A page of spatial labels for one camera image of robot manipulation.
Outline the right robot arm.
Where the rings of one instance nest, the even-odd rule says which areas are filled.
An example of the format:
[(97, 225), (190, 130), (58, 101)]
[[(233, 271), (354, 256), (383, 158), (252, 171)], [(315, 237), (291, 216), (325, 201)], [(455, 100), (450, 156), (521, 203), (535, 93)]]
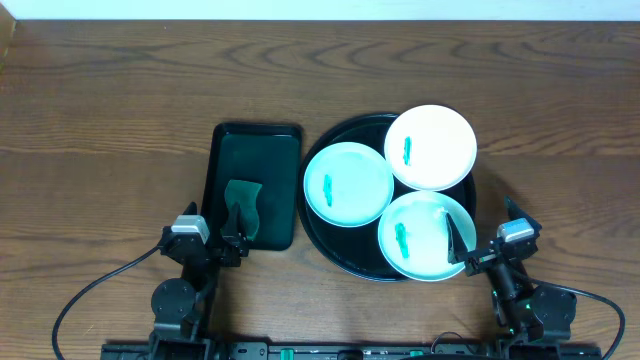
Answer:
[(560, 344), (570, 339), (576, 296), (551, 285), (535, 285), (523, 261), (534, 255), (542, 226), (510, 198), (509, 221), (500, 225), (486, 248), (471, 250), (451, 215), (444, 217), (448, 262), (462, 264), (468, 276), (486, 274), (498, 325), (509, 331), (492, 346), (502, 359), (559, 359)]

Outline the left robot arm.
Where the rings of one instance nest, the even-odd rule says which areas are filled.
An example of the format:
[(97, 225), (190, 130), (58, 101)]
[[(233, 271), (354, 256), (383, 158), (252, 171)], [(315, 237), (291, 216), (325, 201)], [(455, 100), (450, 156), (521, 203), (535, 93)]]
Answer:
[(238, 267), (249, 252), (234, 204), (218, 235), (190, 203), (175, 222), (163, 228), (158, 249), (182, 266), (181, 276), (162, 282), (151, 298), (155, 314), (150, 336), (151, 359), (228, 359), (230, 346), (208, 334), (219, 273)]

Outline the green sponge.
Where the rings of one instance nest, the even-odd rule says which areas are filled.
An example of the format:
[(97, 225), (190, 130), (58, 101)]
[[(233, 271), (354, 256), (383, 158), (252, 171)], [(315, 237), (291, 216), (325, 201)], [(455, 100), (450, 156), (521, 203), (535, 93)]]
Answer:
[(224, 191), (228, 213), (234, 203), (240, 205), (244, 234), (249, 241), (254, 241), (259, 232), (260, 219), (257, 198), (261, 189), (262, 185), (259, 183), (230, 180)]

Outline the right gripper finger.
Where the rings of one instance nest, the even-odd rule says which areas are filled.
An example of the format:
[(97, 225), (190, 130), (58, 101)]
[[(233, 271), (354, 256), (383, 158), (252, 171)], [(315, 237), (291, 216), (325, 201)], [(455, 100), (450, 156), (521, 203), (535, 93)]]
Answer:
[(522, 210), (509, 196), (504, 197), (504, 203), (510, 220), (514, 221), (524, 219), (535, 231), (541, 230), (541, 225), (533, 217)]
[(448, 234), (448, 262), (450, 264), (464, 262), (469, 252), (468, 247), (449, 213), (445, 215), (445, 221)]

